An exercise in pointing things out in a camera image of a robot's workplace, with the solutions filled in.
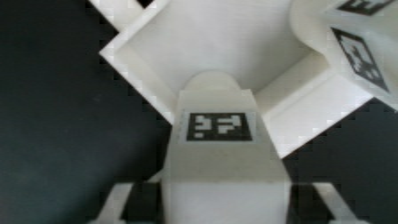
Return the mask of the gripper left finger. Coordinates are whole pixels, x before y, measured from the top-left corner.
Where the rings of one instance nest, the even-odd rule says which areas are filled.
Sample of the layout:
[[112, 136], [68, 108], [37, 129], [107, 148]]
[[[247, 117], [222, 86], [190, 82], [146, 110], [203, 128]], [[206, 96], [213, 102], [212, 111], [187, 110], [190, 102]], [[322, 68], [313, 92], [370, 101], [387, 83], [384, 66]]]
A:
[[87, 224], [160, 224], [160, 190], [156, 183], [117, 183], [98, 217]]

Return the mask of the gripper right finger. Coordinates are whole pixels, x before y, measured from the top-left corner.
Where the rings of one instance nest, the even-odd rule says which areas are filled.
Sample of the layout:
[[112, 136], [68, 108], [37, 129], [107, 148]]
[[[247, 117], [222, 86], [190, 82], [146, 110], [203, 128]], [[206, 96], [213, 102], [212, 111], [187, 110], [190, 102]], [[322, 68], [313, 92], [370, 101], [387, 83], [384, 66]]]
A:
[[331, 183], [291, 186], [290, 224], [371, 224], [357, 217]]

